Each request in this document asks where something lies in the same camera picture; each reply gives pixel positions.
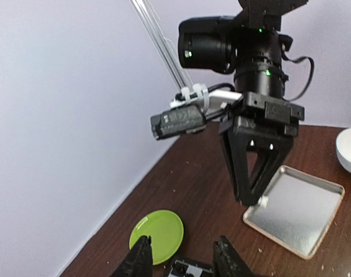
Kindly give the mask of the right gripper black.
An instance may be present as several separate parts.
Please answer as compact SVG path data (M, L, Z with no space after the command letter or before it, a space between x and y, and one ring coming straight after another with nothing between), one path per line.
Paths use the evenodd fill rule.
M292 149L305 109L254 92L220 91L218 97L228 103L219 134L233 193L237 202L253 206ZM252 171L248 152L256 153Z

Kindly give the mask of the black white chessboard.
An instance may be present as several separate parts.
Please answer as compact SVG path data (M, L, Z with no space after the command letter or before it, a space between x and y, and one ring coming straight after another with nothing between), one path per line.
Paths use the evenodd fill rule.
M174 258L164 272L164 277L212 277L213 269L209 264L195 260Z

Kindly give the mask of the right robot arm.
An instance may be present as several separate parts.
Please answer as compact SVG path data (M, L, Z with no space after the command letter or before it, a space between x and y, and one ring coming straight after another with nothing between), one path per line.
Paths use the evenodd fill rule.
M282 16L304 1L241 1L234 17L198 17L179 25L178 54L185 69L234 76L241 97L217 113L234 195L255 205L290 153L304 108L286 100L282 69L292 38Z

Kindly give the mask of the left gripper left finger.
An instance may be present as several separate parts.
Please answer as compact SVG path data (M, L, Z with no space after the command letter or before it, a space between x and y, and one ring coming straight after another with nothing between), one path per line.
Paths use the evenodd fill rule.
M151 237L141 236L113 272L113 277L152 277Z

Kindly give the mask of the metal wooden tray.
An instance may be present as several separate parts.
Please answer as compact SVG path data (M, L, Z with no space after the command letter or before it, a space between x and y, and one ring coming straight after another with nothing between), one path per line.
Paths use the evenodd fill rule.
M302 259L309 260L327 234L345 195L343 186L281 166L263 195L266 208L250 206L243 222Z

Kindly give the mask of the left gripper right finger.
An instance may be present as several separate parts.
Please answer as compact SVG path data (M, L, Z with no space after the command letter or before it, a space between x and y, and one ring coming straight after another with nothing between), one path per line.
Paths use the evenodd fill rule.
M247 264L239 256L227 237L223 235L213 244L212 269L213 276L253 276Z

